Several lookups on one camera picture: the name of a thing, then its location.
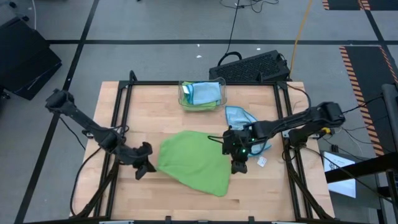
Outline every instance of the yellow cable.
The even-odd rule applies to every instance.
[[[292,62],[290,63],[290,73],[289,73],[289,78],[290,78],[290,76],[291,76],[291,74],[292,74],[292,72],[293,72],[293,66],[294,66],[294,57],[295,57],[295,54],[296,54],[297,42],[300,40],[301,31],[303,30],[303,27],[304,27],[305,21],[307,20],[308,13],[310,13],[310,8],[311,8],[311,5],[312,5],[312,0],[309,0],[309,2],[308,2],[308,6],[307,6],[307,10],[305,11],[305,14],[304,14],[303,21],[301,21],[300,29],[298,30],[298,34],[297,34],[297,36],[296,36],[296,40],[295,40],[295,42],[294,42],[293,55],[292,55]]]

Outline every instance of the wooden tabletop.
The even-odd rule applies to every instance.
[[[303,89],[303,83],[290,84]],[[111,124],[117,87],[118,82],[102,84],[94,115],[94,120],[101,126],[109,127]],[[121,101],[118,124],[121,122],[125,94],[126,91]],[[280,92],[280,95],[285,109],[283,93]],[[302,92],[290,88],[289,95],[294,113],[307,108],[307,99]],[[227,105],[240,106],[258,120],[278,119],[271,86],[227,86],[227,97]],[[154,153],[149,160],[155,166],[160,144],[165,138],[183,130],[221,136],[228,128],[224,110],[187,113],[177,98],[177,85],[139,85],[132,89],[126,145],[139,147],[143,141],[151,143]],[[273,137],[270,143],[272,147],[263,154],[267,164],[261,167],[257,165],[257,159],[249,158],[247,174],[231,175],[228,193],[224,197],[193,190],[162,172],[147,173],[137,181],[134,178],[135,169],[120,166],[112,219],[164,220],[165,216],[170,215],[173,220],[243,221],[248,220],[248,216],[254,216],[256,221],[293,221],[288,175],[281,158],[280,134]],[[307,146],[318,150],[316,140],[309,139]],[[97,143],[89,140],[85,159],[97,148]],[[334,216],[319,155],[307,150],[301,150],[301,153],[309,191],[325,211]],[[73,202],[76,212],[83,209],[98,188],[103,159],[104,151],[101,150],[82,170]],[[302,194],[298,188],[297,192],[300,211],[305,217]],[[107,199],[108,191],[104,194],[102,215]]]

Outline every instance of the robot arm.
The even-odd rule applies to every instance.
[[[229,128],[223,134],[223,154],[232,156],[232,173],[246,173],[245,162],[251,153],[251,146],[267,142],[277,133],[289,131],[289,143],[293,147],[305,147],[307,139],[322,128],[341,126],[345,117],[337,103],[324,102],[301,113],[275,121],[257,121],[247,124],[243,130]]]
[[[143,142],[138,149],[127,147],[124,145],[126,138],[114,129],[99,126],[81,112],[75,105],[73,95],[65,90],[54,90],[53,95],[46,99],[46,102],[45,107],[51,113],[64,114],[70,117],[88,130],[94,136],[98,145],[107,153],[115,154],[125,165],[132,165],[133,168],[137,168],[137,180],[144,176],[146,172],[156,172],[154,166],[148,160],[148,155],[152,154],[152,147],[148,142]]]

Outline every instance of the white sticker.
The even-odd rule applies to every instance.
[[[189,94],[188,87],[182,86],[182,89],[183,89],[184,93]]]
[[[267,159],[260,156],[259,160],[257,161],[257,164],[259,164],[261,167],[264,167],[264,165],[266,164]]]

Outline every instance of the clear plastic bin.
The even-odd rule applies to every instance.
[[[188,102],[189,94],[187,94],[187,85],[194,84],[194,83],[219,83],[220,84],[220,95],[221,99],[218,101],[210,102],[210,103],[205,103],[201,105],[194,105],[192,103]],[[214,80],[208,80],[208,81],[196,81],[196,82],[191,82],[191,81],[179,81],[178,83],[178,102],[182,106],[182,108],[185,111],[214,111],[214,110],[220,110],[221,108],[224,107],[226,104],[227,97],[226,97],[226,83],[224,78],[216,78]]]

